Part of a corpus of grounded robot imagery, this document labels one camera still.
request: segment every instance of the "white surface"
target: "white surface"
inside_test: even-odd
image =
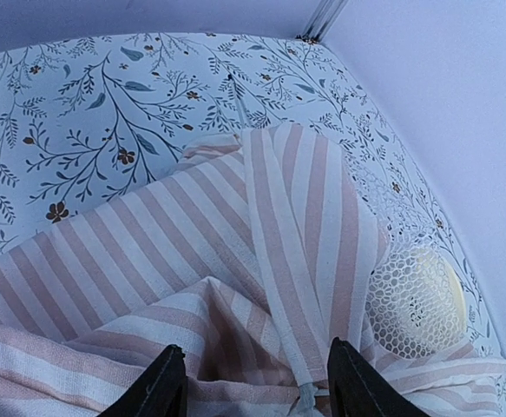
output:
[[[318,0],[0,0],[0,51],[82,36],[163,32],[295,37]]]
[[[326,44],[431,183],[506,354],[506,1],[351,0]]]

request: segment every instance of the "floral fabric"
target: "floral fabric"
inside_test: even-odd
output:
[[[321,45],[255,36],[137,34],[0,53],[0,254],[50,224],[168,174],[205,133],[298,122],[345,149],[392,236],[431,233],[460,277],[468,335],[501,354],[477,278],[399,138]],[[506,415],[506,375],[496,381]]]

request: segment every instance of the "white netting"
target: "white netting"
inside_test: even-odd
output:
[[[464,333],[463,295],[439,254],[436,224],[407,204],[364,166],[350,161],[359,195],[390,236],[389,255],[372,273],[366,311],[374,336],[406,359],[433,354]]]
[[[376,340],[407,359],[459,341],[464,312],[455,279],[429,235],[403,232],[371,275],[366,311]]]

